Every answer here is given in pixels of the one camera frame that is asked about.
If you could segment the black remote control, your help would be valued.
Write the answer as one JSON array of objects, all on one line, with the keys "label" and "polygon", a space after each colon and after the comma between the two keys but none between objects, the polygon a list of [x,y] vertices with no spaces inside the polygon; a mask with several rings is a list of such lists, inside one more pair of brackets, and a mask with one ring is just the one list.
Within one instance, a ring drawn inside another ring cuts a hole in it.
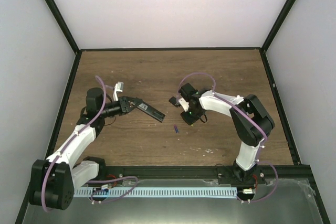
[{"label": "black remote control", "polygon": [[165,118],[165,114],[155,109],[154,107],[152,107],[146,102],[142,102],[140,105],[137,106],[137,108],[140,111],[144,112],[145,114],[149,115],[150,117],[156,119],[160,123],[162,123]]}]

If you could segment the purple battery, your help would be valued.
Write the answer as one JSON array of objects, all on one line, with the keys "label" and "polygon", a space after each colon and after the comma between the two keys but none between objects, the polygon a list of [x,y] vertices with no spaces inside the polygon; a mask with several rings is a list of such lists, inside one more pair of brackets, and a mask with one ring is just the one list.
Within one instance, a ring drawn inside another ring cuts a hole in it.
[{"label": "purple battery", "polygon": [[177,125],[174,124],[173,126],[174,126],[174,129],[175,129],[175,132],[176,132],[176,133],[179,133],[179,130],[178,130],[178,128],[177,128]]}]

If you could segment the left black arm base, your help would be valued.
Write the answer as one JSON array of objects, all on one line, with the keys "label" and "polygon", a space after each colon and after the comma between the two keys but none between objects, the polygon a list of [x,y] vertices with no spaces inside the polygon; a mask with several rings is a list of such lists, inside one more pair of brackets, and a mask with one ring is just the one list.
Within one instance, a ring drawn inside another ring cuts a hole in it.
[{"label": "left black arm base", "polygon": [[108,184],[109,180],[122,178],[124,169],[119,166],[107,166],[105,163],[86,162],[83,169],[84,184]]}]

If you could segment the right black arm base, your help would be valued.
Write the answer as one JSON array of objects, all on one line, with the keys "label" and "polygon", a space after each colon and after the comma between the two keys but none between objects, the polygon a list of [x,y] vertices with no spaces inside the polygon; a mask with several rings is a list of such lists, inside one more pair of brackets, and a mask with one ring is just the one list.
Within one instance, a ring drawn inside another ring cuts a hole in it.
[{"label": "right black arm base", "polygon": [[258,182],[265,183],[265,178],[260,176],[261,170],[255,165],[248,171],[243,171],[235,166],[217,166],[216,167],[218,181],[222,184],[252,184]]}]

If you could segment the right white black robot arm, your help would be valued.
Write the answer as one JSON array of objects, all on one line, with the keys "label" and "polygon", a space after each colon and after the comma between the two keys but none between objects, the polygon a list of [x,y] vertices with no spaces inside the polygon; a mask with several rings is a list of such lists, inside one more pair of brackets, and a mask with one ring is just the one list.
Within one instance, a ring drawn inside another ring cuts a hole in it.
[{"label": "right white black robot arm", "polygon": [[207,122],[207,111],[223,114],[233,120],[242,142],[233,163],[233,177],[238,183],[248,182],[259,162],[260,149],[275,127],[261,101],[253,94],[232,97],[208,89],[196,90],[189,83],[181,86],[178,94],[173,104],[183,108],[181,117],[188,125],[198,120]]}]

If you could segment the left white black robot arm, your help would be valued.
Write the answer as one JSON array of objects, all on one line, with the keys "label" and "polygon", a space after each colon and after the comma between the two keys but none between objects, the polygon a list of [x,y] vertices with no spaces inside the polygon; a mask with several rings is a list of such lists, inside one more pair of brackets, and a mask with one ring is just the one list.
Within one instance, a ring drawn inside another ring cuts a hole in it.
[{"label": "left white black robot arm", "polygon": [[104,159],[87,157],[80,164],[77,160],[99,136],[106,118],[128,114],[141,103],[142,99],[126,96],[109,102],[104,89],[89,89],[86,106],[72,134],[53,154],[33,163],[29,203],[43,207],[44,211],[65,210],[77,189],[85,184],[102,184],[107,178]]}]

